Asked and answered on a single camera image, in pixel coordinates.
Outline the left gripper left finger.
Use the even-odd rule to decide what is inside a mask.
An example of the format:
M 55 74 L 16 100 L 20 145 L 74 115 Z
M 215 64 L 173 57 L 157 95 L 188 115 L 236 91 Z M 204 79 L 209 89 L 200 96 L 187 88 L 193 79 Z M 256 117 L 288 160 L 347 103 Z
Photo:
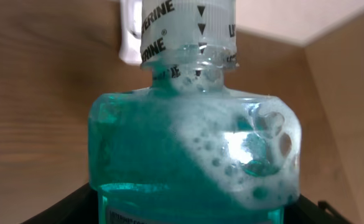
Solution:
M 22 224 L 99 224 L 97 191 L 85 184 Z

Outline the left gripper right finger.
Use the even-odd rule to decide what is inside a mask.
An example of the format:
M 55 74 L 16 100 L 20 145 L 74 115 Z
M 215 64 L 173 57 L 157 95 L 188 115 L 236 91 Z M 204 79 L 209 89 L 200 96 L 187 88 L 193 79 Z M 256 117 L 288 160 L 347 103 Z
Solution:
M 300 195 L 284 209 L 284 224 L 352 224 L 331 204 L 320 200 L 317 204 Z

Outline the teal mouthwash bottle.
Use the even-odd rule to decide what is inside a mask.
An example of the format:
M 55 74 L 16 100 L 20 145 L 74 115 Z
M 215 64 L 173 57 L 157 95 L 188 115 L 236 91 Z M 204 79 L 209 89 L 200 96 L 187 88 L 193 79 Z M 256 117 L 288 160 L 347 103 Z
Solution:
M 235 2 L 144 1 L 149 88 L 88 115 L 100 223 L 282 223 L 299 190 L 302 129 L 279 98 L 231 90 Z

